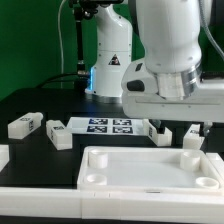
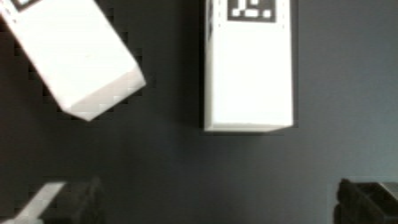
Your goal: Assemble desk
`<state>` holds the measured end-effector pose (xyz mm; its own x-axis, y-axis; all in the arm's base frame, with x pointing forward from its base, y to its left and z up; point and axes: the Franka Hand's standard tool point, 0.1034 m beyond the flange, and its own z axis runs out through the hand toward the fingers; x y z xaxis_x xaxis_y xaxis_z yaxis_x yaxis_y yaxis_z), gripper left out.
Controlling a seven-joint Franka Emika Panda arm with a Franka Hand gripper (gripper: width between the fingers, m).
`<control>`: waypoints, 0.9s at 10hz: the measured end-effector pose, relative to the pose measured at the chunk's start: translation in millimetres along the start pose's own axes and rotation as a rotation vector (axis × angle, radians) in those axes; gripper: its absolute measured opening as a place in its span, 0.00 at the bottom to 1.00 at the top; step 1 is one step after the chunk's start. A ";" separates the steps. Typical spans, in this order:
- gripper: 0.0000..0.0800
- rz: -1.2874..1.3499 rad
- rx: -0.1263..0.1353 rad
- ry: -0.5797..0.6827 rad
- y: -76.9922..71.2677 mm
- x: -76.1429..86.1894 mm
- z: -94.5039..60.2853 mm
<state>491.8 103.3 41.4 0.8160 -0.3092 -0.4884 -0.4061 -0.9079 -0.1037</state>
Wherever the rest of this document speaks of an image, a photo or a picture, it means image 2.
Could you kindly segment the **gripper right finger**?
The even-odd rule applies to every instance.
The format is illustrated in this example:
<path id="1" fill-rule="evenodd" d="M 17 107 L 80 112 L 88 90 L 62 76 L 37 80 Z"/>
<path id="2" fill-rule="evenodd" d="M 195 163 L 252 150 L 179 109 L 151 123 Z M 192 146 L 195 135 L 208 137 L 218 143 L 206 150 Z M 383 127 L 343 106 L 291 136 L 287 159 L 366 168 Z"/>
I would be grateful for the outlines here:
<path id="1" fill-rule="evenodd" d="M 398 224 L 398 182 L 341 180 L 334 224 Z"/>

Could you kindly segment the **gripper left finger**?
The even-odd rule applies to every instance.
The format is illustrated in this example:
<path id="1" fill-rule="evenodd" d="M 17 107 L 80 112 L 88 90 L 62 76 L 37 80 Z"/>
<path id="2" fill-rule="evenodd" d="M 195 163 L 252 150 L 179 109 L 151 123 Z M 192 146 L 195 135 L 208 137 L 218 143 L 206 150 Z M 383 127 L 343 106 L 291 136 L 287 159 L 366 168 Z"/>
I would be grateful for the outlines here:
<path id="1" fill-rule="evenodd" d="M 0 224 L 104 224 L 101 182 L 48 182 Z"/>

